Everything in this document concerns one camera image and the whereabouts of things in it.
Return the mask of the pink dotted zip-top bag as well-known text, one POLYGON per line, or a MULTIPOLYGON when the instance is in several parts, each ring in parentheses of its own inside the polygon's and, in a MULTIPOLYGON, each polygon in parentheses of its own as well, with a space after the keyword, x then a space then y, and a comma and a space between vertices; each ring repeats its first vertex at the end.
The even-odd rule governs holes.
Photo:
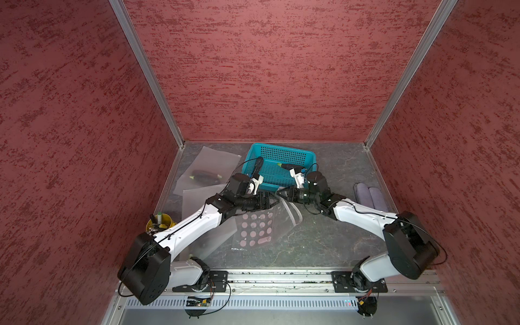
POLYGON ((285 237, 303 221, 303 215, 294 203, 281 200, 276 206, 235 217, 237 232, 232 250, 247 251, 269 246, 285 237))

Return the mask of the clear zip-top bag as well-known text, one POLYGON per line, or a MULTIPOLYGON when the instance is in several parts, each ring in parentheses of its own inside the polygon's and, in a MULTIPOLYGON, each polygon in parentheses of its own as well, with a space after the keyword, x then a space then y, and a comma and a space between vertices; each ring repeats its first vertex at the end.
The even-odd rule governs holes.
MULTIPOLYGON (((220 193, 225 186, 225 184, 220 184, 193 190, 184 190, 181 220, 184 221, 192 215, 198 215, 202 211, 202 208, 205 207, 206 200, 220 193)), ((205 219, 205 222, 196 222, 195 226, 190 226, 192 232, 189 238, 193 239, 193 241, 185 246, 183 251, 178 255, 180 261, 188 260, 190 257, 197 257, 200 260, 206 259, 237 231, 234 218, 220 223, 219 226, 215 226, 215 219, 205 219)))
POLYGON ((182 196, 184 190, 225 184, 240 160, 241 155, 204 146, 180 176, 173 193, 182 196))

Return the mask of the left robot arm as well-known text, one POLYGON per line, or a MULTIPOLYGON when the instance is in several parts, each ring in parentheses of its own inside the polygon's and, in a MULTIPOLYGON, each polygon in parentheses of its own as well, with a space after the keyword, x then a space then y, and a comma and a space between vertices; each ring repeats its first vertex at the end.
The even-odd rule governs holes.
POLYGON ((138 235, 117 277, 142 305, 157 300, 167 288, 205 285, 209 267, 199 258, 174 259, 202 235, 227 219, 248 212, 269 210, 280 200, 271 192, 256 195, 215 194, 202 208, 176 226, 156 234, 138 235))

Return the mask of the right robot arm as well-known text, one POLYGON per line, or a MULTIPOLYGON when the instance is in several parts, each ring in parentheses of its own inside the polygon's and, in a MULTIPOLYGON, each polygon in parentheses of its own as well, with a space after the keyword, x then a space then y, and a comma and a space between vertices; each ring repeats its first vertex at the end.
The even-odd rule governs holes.
POLYGON ((291 203, 312 205, 320 214, 357 226, 384 241, 386 252, 366 257, 352 269, 349 283, 359 293, 370 291, 387 277, 401 275, 416 280, 441 253, 440 245, 416 215, 408 211, 401 214, 378 211, 330 190, 319 192, 291 186, 277 194, 291 203))

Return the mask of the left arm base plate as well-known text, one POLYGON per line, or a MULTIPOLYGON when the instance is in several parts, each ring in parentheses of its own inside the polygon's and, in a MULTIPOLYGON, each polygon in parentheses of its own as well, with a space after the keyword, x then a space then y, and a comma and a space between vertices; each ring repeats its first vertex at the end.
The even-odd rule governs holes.
POLYGON ((173 287, 171 291, 193 294, 225 293, 228 290, 228 276, 227 271, 208 271, 203 273, 202 278, 196 284, 173 287))

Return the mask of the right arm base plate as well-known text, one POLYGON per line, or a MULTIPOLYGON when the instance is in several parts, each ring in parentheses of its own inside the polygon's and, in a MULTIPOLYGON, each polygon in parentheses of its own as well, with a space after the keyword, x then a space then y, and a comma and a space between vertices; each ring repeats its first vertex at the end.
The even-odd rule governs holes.
POLYGON ((387 293, 388 288, 384 279, 377 282, 365 280, 360 272, 331 272, 331 281, 335 293, 354 293, 366 295, 368 293, 387 293))

